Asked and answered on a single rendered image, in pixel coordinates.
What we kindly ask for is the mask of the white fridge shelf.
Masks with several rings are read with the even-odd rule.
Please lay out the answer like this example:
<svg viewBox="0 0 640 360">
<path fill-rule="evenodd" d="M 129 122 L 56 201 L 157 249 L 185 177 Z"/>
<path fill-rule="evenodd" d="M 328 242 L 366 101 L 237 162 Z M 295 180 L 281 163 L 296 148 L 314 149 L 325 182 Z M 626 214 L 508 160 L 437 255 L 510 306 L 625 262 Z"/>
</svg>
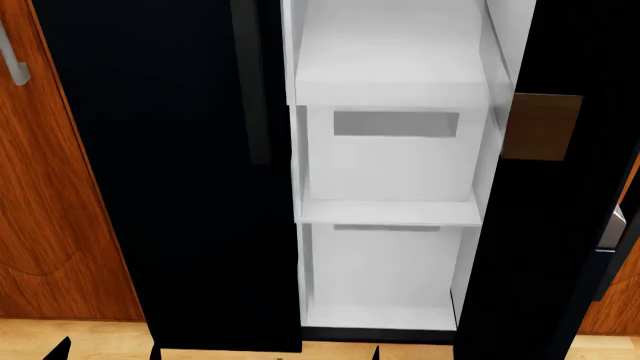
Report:
<svg viewBox="0 0 640 360">
<path fill-rule="evenodd" d="M 476 227 L 482 224 L 475 200 L 395 202 L 303 200 L 296 220 L 304 224 Z"/>
</svg>

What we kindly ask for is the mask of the wooden cabinet panel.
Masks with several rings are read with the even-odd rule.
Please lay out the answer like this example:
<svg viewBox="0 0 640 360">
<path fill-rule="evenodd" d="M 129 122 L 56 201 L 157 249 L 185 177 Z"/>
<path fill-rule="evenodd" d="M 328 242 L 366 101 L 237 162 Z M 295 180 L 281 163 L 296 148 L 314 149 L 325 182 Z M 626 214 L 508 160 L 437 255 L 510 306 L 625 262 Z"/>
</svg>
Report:
<svg viewBox="0 0 640 360">
<path fill-rule="evenodd" d="M 580 335 L 640 336 L 640 231 L 623 240 L 606 269 Z"/>
</svg>

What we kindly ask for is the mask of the black open fridge door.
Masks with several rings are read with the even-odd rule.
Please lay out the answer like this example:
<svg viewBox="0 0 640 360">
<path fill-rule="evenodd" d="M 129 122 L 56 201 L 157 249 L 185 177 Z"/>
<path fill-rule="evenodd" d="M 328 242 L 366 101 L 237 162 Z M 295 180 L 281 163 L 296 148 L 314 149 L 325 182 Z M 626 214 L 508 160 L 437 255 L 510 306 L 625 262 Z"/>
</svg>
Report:
<svg viewBox="0 0 640 360">
<path fill-rule="evenodd" d="M 640 231 L 640 0 L 525 0 L 488 7 L 513 95 L 579 95 L 563 161 L 501 151 L 455 343 L 455 360 L 563 360 L 620 242 Z M 626 227 L 598 242 L 615 206 Z"/>
</svg>

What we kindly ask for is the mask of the brown square door panel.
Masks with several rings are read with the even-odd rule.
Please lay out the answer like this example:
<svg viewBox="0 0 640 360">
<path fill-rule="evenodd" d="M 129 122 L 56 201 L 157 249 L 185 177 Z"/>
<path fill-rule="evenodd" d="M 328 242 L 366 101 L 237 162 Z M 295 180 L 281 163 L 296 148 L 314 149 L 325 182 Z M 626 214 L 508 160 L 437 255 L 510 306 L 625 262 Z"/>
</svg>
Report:
<svg viewBox="0 0 640 360">
<path fill-rule="evenodd" d="M 579 95 L 514 95 L 502 157 L 563 161 L 582 103 Z"/>
</svg>

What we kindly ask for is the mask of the white plain fridge drawer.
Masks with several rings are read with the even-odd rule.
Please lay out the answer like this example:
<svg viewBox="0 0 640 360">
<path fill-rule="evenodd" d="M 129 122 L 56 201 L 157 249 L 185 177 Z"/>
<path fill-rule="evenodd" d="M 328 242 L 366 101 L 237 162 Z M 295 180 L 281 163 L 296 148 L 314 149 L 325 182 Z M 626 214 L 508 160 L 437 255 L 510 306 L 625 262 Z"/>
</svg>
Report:
<svg viewBox="0 0 640 360">
<path fill-rule="evenodd" d="M 446 307 L 461 234 L 460 227 L 313 224 L 315 301 Z"/>
</svg>

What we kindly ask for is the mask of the wooden cabinet door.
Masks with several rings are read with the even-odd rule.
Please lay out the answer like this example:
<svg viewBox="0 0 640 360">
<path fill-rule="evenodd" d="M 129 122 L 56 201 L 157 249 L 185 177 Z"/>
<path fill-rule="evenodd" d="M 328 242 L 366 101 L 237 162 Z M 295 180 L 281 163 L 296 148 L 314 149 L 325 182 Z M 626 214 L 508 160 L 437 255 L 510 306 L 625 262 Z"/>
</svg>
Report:
<svg viewBox="0 0 640 360">
<path fill-rule="evenodd" d="M 0 0 L 0 318 L 144 319 L 32 0 Z"/>
</svg>

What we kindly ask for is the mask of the white drawer with grey slot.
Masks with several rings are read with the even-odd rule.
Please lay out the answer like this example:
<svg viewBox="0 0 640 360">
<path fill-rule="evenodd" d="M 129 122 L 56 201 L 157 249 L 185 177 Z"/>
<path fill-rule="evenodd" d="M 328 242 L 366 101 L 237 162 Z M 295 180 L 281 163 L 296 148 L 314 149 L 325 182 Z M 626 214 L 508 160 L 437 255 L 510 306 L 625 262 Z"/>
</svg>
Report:
<svg viewBox="0 0 640 360">
<path fill-rule="evenodd" d="M 488 110 L 307 108 L 317 200 L 464 202 Z"/>
</svg>

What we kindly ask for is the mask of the white fridge interior body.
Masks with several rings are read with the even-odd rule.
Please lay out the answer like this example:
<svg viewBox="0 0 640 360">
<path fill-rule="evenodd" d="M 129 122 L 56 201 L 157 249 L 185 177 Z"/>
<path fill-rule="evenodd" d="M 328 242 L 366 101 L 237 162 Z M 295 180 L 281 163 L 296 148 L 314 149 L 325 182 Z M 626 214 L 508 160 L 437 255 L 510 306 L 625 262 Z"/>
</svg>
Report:
<svg viewBox="0 0 640 360">
<path fill-rule="evenodd" d="M 302 338 L 306 341 L 452 344 L 478 248 L 513 95 L 488 7 L 504 0 L 281 0 L 292 187 L 298 239 Z M 460 227 L 449 292 L 440 308 L 323 305 L 314 298 L 307 108 L 488 110 L 471 193 L 482 224 Z"/>
</svg>

